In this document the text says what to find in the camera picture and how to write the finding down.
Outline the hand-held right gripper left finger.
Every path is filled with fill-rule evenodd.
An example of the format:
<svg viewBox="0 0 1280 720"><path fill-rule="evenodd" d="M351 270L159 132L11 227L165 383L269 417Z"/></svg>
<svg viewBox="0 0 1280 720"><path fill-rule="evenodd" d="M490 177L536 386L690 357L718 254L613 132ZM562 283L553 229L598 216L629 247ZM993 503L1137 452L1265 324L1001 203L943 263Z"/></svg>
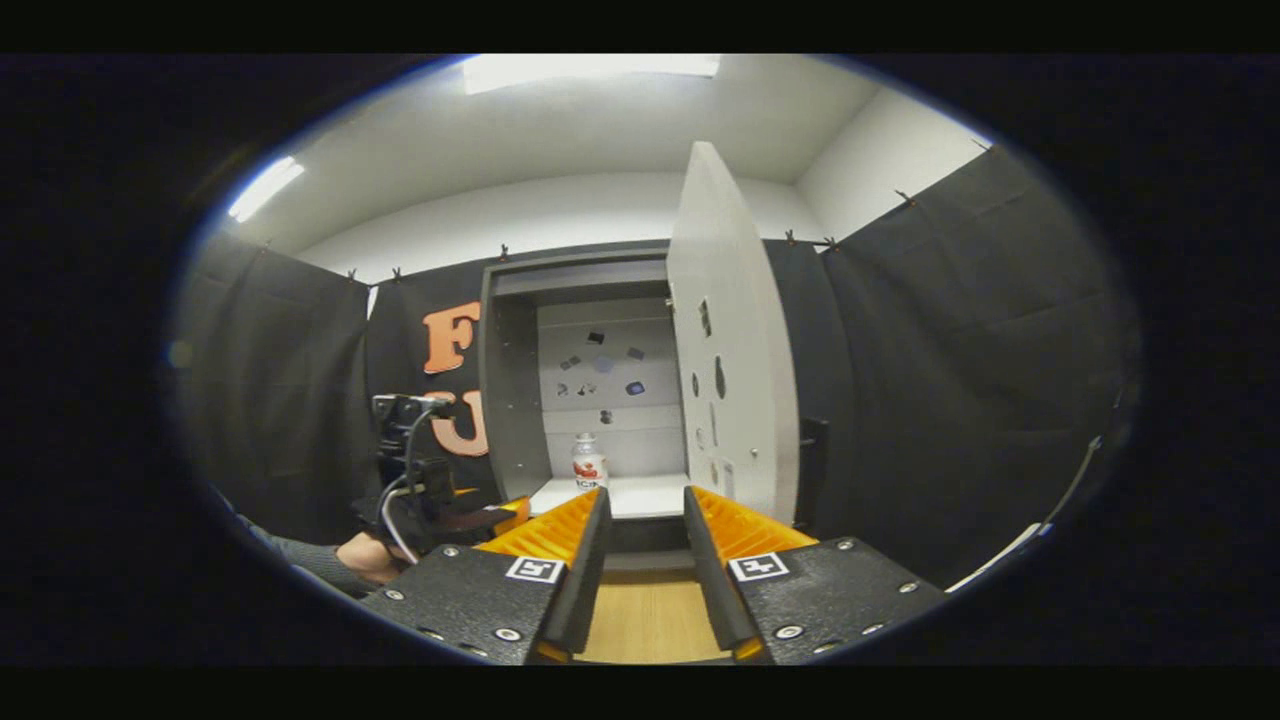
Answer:
<svg viewBox="0 0 1280 720"><path fill-rule="evenodd" d="M588 642L612 524L608 489L591 489L485 543L434 548L360 606L465 662L566 664Z"/></svg>

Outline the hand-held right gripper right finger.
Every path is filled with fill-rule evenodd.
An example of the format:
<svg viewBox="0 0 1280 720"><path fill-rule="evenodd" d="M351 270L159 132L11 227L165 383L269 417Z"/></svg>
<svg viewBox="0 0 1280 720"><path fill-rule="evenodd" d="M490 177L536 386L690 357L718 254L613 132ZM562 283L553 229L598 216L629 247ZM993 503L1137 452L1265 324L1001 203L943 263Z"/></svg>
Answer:
<svg viewBox="0 0 1280 720"><path fill-rule="evenodd" d="M684 521L716 643L739 665L827 662L947 598L861 539L815 539L698 486Z"/></svg>

